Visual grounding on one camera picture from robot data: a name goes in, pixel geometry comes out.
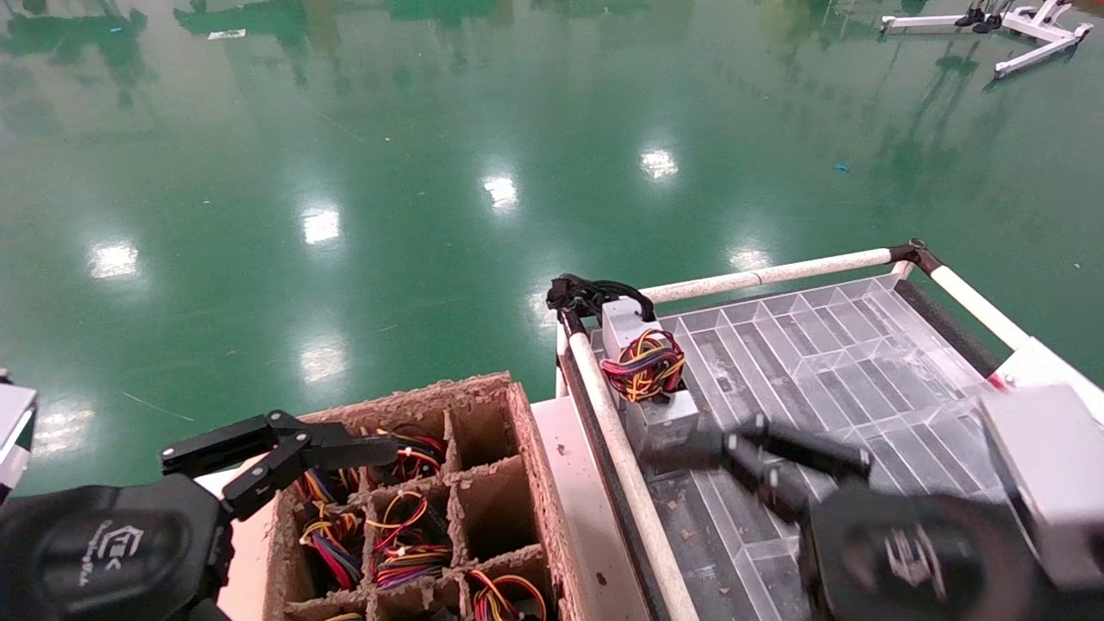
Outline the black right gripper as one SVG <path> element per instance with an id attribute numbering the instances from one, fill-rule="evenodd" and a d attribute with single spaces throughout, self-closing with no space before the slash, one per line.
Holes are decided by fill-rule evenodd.
<path id="1" fill-rule="evenodd" d="M 866 448 L 758 414 L 643 450 L 647 467 L 723 469 L 781 520 L 803 520 L 803 588 L 815 620 L 1026 620 L 1044 576 L 1006 505 L 936 492 L 902 495 L 845 483 L 811 507 L 802 484 L 762 452 L 867 482 Z"/>

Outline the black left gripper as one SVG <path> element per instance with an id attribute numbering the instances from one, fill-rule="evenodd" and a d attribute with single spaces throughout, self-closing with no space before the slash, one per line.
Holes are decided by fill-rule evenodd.
<path id="1" fill-rule="evenodd" d="M 265 453 L 223 488 L 223 503 L 189 478 Z M 221 620 L 216 599 L 234 554 L 231 519 L 250 519 L 311 469 L 383 467 L 397 457 L 390 433 L 311 432 L 272 411 L 162 449 L 161 474 L 176 475 L 157 482 L 7 499 L 1 615 Z"/>

